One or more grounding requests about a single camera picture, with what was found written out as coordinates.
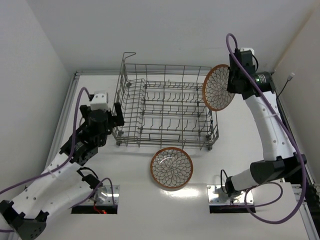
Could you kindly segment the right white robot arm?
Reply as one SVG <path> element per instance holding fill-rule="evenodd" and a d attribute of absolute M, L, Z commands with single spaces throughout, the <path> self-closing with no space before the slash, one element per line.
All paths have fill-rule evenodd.
<path fill-rule="evenodd" d="M 229 176 L 225 182 L 228 196 L 270 181 L 287 178 L 307 163 L 298 157 L 280 117 L 275 85 L 269 72 L 256 72 L 251 50 L 235 49 L 229 56 L 227 91 L 240 94 L 250 109 L 261 139 L 263 159 L 252 162 L 249 169 Z"/>

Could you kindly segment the floral plate brown rim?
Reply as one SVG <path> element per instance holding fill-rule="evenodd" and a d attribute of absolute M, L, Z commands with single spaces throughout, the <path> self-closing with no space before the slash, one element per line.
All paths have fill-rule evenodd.
<path fill-rule="evenodd" d="M 178 147 L 158 150 L 150 161 L 152 179 L 165 189 L 184 187 L 192 178 L 194 165 L 189 154 Z"/>
<path fill-rule="evenodd" d="M 222 111 L 227 108 L 235 97 L 228 92 L 230 67 L 227 64 L 218 64 L 206 75 L 202 85 L 202 98 L 211 111 Z"/>

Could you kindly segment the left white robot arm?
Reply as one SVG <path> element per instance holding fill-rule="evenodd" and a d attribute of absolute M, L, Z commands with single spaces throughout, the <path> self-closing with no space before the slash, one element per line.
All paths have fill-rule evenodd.
<path fill-rule="evenodd" d="M 31 179 L 30 185 L 11 200 L 0 203 L 0 214 L 22 240 L 35 240 L 49 220 L 66 209 L 87 200 L 104 203 L 110 199 L 116 206 L 114 186 L 106 187 L 96 174 L 83 174 L 85 164 L 103 147 L 113 129 L 124 125 L 121 104 L 114 103 L 115 114 L 105 106 L 78 105 L 84 123 L 74 126 L 69 140 L 43 173 Z"/>

